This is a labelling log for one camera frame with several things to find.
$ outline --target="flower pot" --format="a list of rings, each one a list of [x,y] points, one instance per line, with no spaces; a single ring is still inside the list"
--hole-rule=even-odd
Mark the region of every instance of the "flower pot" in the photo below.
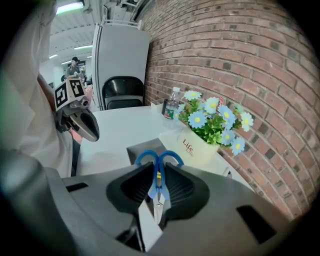
[[[199,168],[207,165],[218,149],[218,144],[206,143],[188,126],[182,130],[177,138],[176,153],[187,166]]]

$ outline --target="person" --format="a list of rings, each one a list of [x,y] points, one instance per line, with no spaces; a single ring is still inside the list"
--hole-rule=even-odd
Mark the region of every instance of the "person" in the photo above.
[[[55,0],[44,1],[17,32],[1,67],[0,147],[36,158],[62,178],[75,175],[80,145],[56,130],[54,92],[39,74],[49,57]]]
[[[71,65],[66,69],[65,77],[66,78],[78,78],[80,74],[79,67],[77,63],[79,62],[77,57],[73,57],[71,60]]]

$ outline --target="scissors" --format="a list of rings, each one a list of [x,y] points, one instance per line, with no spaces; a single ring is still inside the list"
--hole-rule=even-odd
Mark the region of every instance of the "scissors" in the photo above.
[[[152,185],[144,200],[146,201],[150,212],[153,214],[155,223],[159,225],[164,215],[164,209],[167,210],[171,207],[170,195],[166,186],[164,158],[171,156],[177,160],[179,165],[183,165],[184,162],[180,156],[170,150],[164,151],[159,157],[153,150],[146,150],[138,156],[138,158],[135,160],[135,164],[140,164],[142,158],[145,156],[154,157],[154,168]]]

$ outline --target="artificial flower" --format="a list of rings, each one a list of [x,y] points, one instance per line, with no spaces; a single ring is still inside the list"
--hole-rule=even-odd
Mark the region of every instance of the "artificial flower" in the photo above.
[[[199,99],[201,97],[201,93],[194,91],[194,90],[188,90],[185,94],[184,97],[188,100],[195,100],[195,99]]]
[[[214,114],[217,111],[217,106],[219,104],[219,99],[216,97],[208,98],[205,102],[205,111],[207,111],[209,114]]]
[[[180,112],[179,110],[176,110],[173,112],[173,119],[178,120],[180,116]]]
[[[236,116],[225,105],[219,106],[218,111],[219,111],[219,116],[221,116],[223,118],[223,120],[225,121],[225,123],[223,123],[222,126],[226,130],[230,130],[236,121]]]
[[[185,106],[186,106],[186,104],[179,104],[178,112],[180,113],[180,112],[184,111]]]
[[[192,128],[201,128],[207,122],[207,118],[202,111],[193,112],[188,118]]]
[[[234,105],[234,107],[238,113],[242,113],[244,111],[244,108],[239,104]]]
[[[201,102],[201,104],[198,106],[197,110],[202,110],[204,111],[205,110],[205,103]]]
[[[223,145],[229,145],[234,139],[236,135],[232,130],[225,129],[221,133],[222,142]]]
[[[254,124],[254,120],[248,112],[243,112],[240,114],[240,116],[242,119],[242,121],[241,121],[242,128],[245,132],[248,132],[250,129],[250,126],[252,126]]]
[[[234,156],[245,150],[245,140],[237,137],[231,142],[231,149]]]

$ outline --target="white lab coat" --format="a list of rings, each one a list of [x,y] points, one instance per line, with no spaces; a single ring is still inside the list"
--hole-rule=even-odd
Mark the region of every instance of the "white lab coat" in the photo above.
[[[21,25],[1,68],[0,143],[34,157],[62,178],[71,175],[72,137],[56,130],[54,116],[37,77],[49,56],[55,1],[39,6]]]

